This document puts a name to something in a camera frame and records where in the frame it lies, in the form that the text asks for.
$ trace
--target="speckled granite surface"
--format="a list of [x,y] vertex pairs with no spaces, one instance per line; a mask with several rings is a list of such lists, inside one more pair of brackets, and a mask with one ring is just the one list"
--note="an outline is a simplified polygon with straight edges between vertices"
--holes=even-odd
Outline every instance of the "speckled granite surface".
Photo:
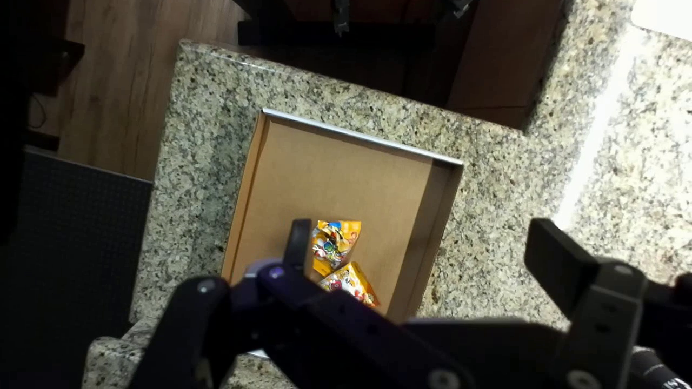
[[[225,50],[183,44],[133,319],[91,346],[84,386],[122,386],[172,289],[216,273],[261,108],[465,159],[425,316],[564,324],[524,270],[551,216],[589,250],[658,280],[692,270],[692,44],[630,24],[630,0],[582,0],[528,134]],[[243,361],[233,386],[286,386]]]

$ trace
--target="cardboard box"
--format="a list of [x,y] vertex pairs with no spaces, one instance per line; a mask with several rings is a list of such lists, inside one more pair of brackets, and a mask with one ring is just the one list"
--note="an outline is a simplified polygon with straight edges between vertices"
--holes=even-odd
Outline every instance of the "cardboard box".
[[350,252],[381,314],[419,307],[461,182],[459,159],[265,109],[249,146],[224,277],[279,259],[295,219],[360,219]]

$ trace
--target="wooden floor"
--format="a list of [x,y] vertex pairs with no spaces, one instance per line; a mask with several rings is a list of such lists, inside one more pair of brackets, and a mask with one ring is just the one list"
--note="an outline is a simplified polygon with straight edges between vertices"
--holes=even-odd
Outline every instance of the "wooden floor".
[[59,98],[37,98],[60,157],[153,177],[179,39],[236,46],[233,0],[72,0],[67,39],[86,46]]

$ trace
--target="open cardboard box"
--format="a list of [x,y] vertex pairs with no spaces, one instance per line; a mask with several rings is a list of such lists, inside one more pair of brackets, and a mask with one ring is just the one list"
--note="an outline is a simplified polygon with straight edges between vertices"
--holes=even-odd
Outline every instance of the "open cardboard box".
[[405,319],[419,307],[461,172],[453,157],[265,109],[224,277],[239,283],[249,264],[279,259],[295,219],[360,219],[350,259],[370,278],[381,314]]

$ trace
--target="black mechanical part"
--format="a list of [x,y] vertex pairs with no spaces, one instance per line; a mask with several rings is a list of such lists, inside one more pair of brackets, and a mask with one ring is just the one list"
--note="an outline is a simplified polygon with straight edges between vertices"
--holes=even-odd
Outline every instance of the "black mechanical part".
[[[133,386],[218,386],[233,358],[257,348],[297,386],[309,389],[654,389],[659,383],[683,386],[691,377],[687,283],[658,284],[630,264],[595,259],[549,221],[530,225],[525,261],[569,314],[569,332],[517,319],[396,327],[303,275],[309,232],[309,221],[297,221],[283,264],[266,264],[233,288],[215,277],[185,283]],[[663,361],[631,355],[634,343],[656,348]]]

